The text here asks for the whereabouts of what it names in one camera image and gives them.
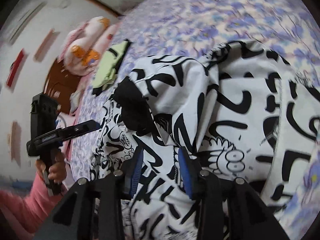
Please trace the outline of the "person's left hand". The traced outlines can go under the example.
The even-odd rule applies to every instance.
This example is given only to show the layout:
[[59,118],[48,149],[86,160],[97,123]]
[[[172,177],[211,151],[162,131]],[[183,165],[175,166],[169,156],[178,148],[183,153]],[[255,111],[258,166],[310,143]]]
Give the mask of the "person's left hand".
[[[54,151],[55,163],[49,168],[48,179],[53,180],[55,184],[61,184],[63,180],[67,177],[65,156],[58,148]],[[46,171],[46,165],[40,159],[35,162],[37,168],[37,174],[43,182],[43,173]]]

